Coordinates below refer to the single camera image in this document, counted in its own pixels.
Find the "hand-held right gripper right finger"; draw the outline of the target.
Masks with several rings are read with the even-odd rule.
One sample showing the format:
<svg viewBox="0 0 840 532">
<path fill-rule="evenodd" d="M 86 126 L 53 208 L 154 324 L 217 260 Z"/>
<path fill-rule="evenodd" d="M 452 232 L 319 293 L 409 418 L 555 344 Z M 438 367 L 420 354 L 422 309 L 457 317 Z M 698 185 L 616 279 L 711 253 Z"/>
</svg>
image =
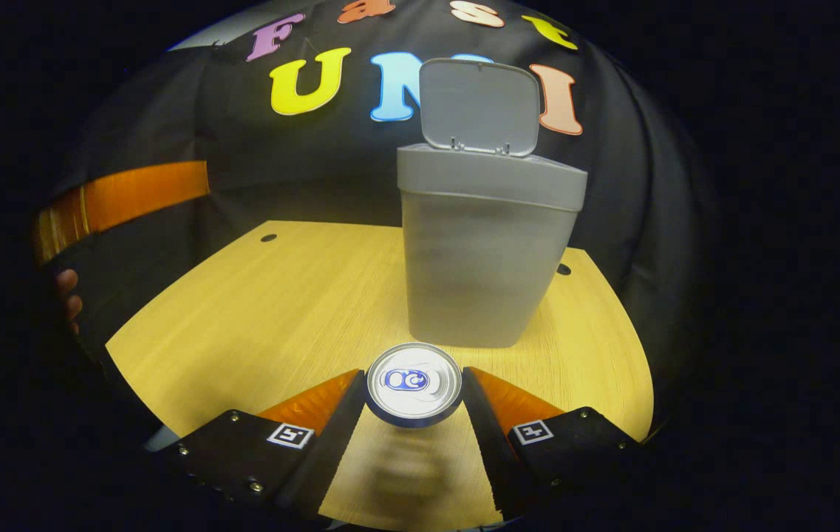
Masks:
<svg viewBox="0 0 840 532">
<path fill-rule="evenodd" d="M 463 368 L 462 393 L 506 519 L 552 499 L 626 487 L 642 472 L 642 445 L 592 407 L 562 410 L 473 366 Z"/>
</svg>

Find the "white desktop garbage bin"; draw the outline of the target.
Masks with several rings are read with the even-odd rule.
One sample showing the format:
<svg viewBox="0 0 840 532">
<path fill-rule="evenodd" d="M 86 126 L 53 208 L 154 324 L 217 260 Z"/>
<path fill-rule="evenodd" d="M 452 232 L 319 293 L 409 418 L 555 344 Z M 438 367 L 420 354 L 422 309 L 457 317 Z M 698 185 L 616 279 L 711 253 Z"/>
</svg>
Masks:
<svg viewBox="0 0 840 532">
<path fill-rule="evenodd" d="M 432 58 L 419 89 L 424 141 L 397 151 L 409 331 L 512 347 L 557 272 L 587 171 L 535 155 L 540 85 L 523 69 Z"/>
</svg>

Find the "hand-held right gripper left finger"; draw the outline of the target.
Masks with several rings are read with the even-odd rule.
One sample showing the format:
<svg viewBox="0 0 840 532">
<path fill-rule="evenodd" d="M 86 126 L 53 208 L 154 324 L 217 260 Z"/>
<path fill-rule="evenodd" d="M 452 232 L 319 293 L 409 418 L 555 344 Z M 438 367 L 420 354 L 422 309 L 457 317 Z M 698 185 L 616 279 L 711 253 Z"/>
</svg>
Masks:
<svg viewBox="0 0 840 532">
<path fill-rule="evenodd" d="M 261 413 L 224 411 L 171 444 L 169 465 L 243 508 L 316 518 L 365 396 L 353 369 Z"/>
</svg>

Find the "wooden desktop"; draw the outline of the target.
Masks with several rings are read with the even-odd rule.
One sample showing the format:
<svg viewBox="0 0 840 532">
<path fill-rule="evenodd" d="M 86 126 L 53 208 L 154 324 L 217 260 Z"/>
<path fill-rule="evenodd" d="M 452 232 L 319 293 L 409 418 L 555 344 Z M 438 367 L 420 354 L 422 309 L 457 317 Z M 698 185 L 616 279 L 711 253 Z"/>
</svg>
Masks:
<svg viewBox="0 0 840 532">
<path fill-rule="evenodd" d="M 635 327 L 582 250 L 559 260 L 510 348 L 446 347 L 555 406 L 595 408 L 642 441 L 654 390 Z M 271 221 L 152 299 L 106 342 L 146 407 L 180 437 L 227 409 L 255 414 L 412 340 L 399 227 Z M 448 532 L 498 522 L 464 406 L 426 430 L 360 413 L 321 514 Z"/>
</svg>

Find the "blue pop can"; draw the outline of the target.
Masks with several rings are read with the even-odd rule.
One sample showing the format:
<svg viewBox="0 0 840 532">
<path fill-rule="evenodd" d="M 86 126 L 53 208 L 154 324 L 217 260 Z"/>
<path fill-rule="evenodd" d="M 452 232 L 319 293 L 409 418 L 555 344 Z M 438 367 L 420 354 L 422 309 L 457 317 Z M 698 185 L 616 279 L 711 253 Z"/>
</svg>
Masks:
<svg viewBox="0 0 840 532">
<path fill-rule="evenodd" d="M 369 410 L 402 429 L 447 420 L 460 406 L 462 392 L 462 370 L 453 357 L 419 341 L 389 348 L 366 372 Z"/>
</svg>

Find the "black backdrop cloth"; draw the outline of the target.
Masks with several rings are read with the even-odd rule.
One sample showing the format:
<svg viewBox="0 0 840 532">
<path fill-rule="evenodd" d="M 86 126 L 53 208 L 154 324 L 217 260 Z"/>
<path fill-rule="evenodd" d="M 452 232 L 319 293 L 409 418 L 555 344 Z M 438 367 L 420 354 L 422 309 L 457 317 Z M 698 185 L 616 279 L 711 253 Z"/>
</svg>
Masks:
<svg viewBox="0 0 840 532">
<path fill-rule="evenodd" d="M 569 245 L 594 260 L 645 350 L 654 428 L 701 354 L 718 210 L 689 132 L 629 68 L 548 7 L 473 0 L 504 27 L 456 17 L 449 0 L 321 0 L 285 7 L 203 44 L 177 45 L 103 102 L 69 145 L 48 198 L 113 174 L 204 164 L 209 194 L 167 205 L 54 253 L 78 272 L 82 343 L 132 439 L 160 422 L 105 344 L 170 283 L 271 219 L 400 225 L 396 151 L 422 142 L 415 83 L 429 58 L 536 65 L 551 91 L 535 154 L 587 171 Z"/>
</svg>

